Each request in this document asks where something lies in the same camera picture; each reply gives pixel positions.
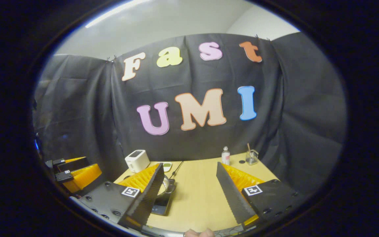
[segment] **blue letter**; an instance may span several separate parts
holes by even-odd
[[[244,86],[238,88],[238,93],[242,96],[242,114],[239,117],[241,120],[250,120],[257,116],[254,111],[254,94],[253,86]]]

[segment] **black fabric curtain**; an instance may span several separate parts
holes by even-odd
[[[251,42],[262,62],[251,61],[239,46]],[[199,45],[216,42],[223,53],[205,61]],[[157,66],[159,52],[177,47],[182,62]],[[122,81],[126,58],[145,53],[135,77]],[[257,116],[241,120],[238,88],[253,86]],[[203,103],[206,92],[223,91],[226,123],[183,131],[175,96],[191,93]],[[338,160],[346,130],[346,101],[340,76],[322,52],[302,33],[269,41],[249,36],[201,34],[155,42],[112,62],[90,57],[55,55],[36,89],[34,125],[42,139],[44,159],[87,156],[98,163],[101,179],[115,180],[128,167],[124,158],[137,149],[151,161],[219,157],[259,151],[262,162],[301,192],[324,181]],[[153,126],[160,126],[154,104],[167,102],[169,130],[151,135],[137,108],[151,107]]]

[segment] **plastic bottle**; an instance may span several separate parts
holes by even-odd
[[[226,147],[223,147],[221,152],[221,162],[225,165],[230,165],[230,151]]]

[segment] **orange letter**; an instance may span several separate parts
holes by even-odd
[[[249,58],[249,60],[259,63],[263,60],[261,56],[257,56],[255,53],[256,50],[258,50],[258,47],[255,45],[252,45],[251,42],[243,42],[239,44],[239,47],[243,47],[245,49],[246,56]]]
[[[181,129],[184,131],[192,130],[196,124],[192,122],[191,115],[200,126],[206,123],[207,114],[210,115],[207,124],[209,126],[217,126],[226,123],[221,109],[221,95],[223,90],[210,89],[204,96],[203,105],[200,105],[191,93],[182,93],[175,97],[175,101],[181,105],[182,120],[184,124]]]

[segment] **foam letter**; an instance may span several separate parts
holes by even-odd
[[[238,93],[242,96],[242,114],[239,117],[241,120],[250,120],[257,116],[254,111],[254,94],[253,86],[239,87]]]
[[[249,60],[259,63],[263,60],[261,56],[257,56],[255,53],[256,50],[258,50],[258,47],[255,45],[252,45],[251,42],[243,42],[239,44],[239,47],[243,47],[245,49],[246,56],[249,58]]]
[[[142,105],[137,108],[137,112],[140,114],[141,122],[143,123],[144,130],[151,135],[163,135],[169,131],[169,120],[167,120],[167,102],[159,102],[155,104],[155,109],[159,111],[159,116],[161,118],[161,126],[155,127],[150,119],[150,106]]]
[[[201,54],[200,57],[205,60],[218,60],[223,56],[223,53],[218,49],[218,44],[216,42],[204,42],[199,47]]]
[[[160,58],[158,59],[159,67],[166,67],[169,65],[178,65],[182,62],[179,48],[169,47],[159,52]]]
[[[136,71],[140,68],[140,60],[143,60],[146,58],[146,53],[139,53],[137,55],[134,55],[132,57],[129,57],[124,60],[125,63],[125,69],[124,69],[124,76],[122,77],[123,81],[132,79],[136,76],[135,72],[133,72],[133,68],[136,69]]]
[[[182,120],[184,124],[181,129],[184,131],[192,130],[196,124],[192,122],[191,115],[200,126],[206,123],[207,114],[210,115],[207,124],[209,126],[217,126],[226,123],[221,109],[221,89],[210,89],[204,96],[203,105],[200,105],[191,93],[182,93],[175,97],[175,101],[181,105]]]

